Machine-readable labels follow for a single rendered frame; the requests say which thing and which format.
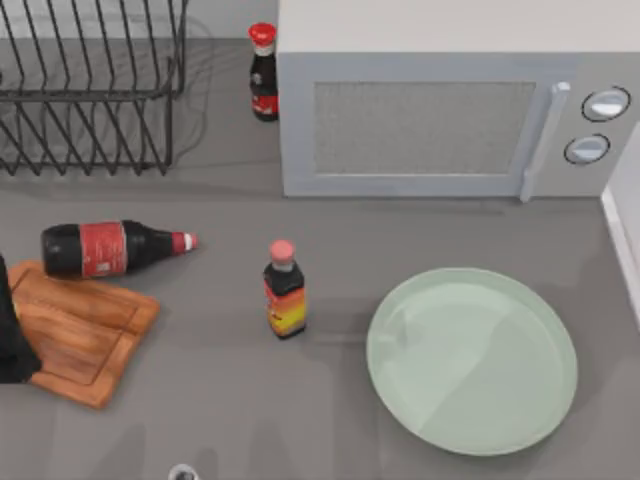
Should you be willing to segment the wooden cutting board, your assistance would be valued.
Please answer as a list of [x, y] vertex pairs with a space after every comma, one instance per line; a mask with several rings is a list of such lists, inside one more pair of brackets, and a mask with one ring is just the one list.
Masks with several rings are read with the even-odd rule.
[[49, 277], [40, 262], [8, 269], [20, 326], [42, 362], [31, 385], [103, 409], [160, 310], [157, 300], [96, 280]]

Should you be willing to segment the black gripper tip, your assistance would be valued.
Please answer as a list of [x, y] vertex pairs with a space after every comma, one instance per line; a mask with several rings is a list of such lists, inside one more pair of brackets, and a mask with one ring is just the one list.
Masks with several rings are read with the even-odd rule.
[[40, 358], [21, 329], [7, 267], [0, 254], [0, 384], [29, 382], [41, 368]]

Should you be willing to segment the white sink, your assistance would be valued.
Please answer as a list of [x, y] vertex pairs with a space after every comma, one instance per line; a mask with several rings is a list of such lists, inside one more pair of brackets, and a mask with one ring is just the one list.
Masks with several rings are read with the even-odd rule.
[[632, 130], [601, 203], [640, 331], [640, 122]]

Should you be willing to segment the microwave door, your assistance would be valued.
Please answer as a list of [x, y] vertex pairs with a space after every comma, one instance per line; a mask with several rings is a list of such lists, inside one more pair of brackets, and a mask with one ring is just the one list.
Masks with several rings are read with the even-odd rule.
[[517, 197], [572, 54], [282, 53], [291, 197]]

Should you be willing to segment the small dark red-capped bottle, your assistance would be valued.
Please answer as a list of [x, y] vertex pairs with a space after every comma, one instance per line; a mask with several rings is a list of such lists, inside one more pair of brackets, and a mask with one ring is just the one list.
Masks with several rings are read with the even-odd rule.
[[279, 119], [276, 34], [276, 27], [267, 22], [254, 23], [248, 29], [249, 39], [254, 48], [249, 75], [251, 109], [263, 122], [274, 122]]

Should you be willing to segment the large microwave knob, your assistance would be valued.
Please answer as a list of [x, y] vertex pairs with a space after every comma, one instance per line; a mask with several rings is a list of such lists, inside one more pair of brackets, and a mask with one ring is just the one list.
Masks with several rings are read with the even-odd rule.
[[630, 104], [630, 93], [614, 86], [591, 93], [582, 103], [582, 114], [591, 122], [608, 122], [624, 114]]

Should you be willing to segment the dark bottle orange yellow label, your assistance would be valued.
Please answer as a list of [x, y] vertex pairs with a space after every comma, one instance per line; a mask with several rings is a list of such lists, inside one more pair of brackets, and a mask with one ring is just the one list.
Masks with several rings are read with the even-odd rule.
[[291, 241], [273, 241], [269, 254], [270, 261], [263, 270], [266, 315], [273, 333], [285, 339], [306, 328], [305, 277]]

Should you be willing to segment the pale green plate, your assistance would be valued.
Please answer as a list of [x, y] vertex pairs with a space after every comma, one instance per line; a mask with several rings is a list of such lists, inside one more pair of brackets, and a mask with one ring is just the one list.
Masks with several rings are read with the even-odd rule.
[[503, 274], [440, 268], [379, 303], [366, 362], [387, 411], [440, 449], [488, 457], [529, 448], [564, 421], [578, 359], [556, 311]]

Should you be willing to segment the large dark red-label bottle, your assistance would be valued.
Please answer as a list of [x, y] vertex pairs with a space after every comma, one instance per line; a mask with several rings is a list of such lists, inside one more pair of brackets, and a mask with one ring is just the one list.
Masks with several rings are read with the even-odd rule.
[[157, 230], [133, 220], [59, 224], [41, 233], [45, 272], [56, 277], [126, 275], [198, 245], [194, 233]]

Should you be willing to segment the pale microwave oven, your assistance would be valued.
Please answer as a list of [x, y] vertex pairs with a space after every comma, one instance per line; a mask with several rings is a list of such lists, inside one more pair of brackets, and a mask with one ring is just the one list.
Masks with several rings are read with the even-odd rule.
[[[282, 53], [572, 54], [577, 73], [532, 199], [597, 197], [640, 122], [640, 0], [279, 0]], [[582, 114], [593, 92], [621, 87], [624, 114]], [[594, 134], [610, 141], [598, 162], [574, 165], [564, 149]]]

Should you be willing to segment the small microwave knob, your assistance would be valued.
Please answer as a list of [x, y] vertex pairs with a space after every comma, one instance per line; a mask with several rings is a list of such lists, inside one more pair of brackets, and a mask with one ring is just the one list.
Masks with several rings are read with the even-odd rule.
[[610, 149], [609, 139], [601, 134], [575, 138], [564, 149], [567, 162], [588, 165], [603, 159]]

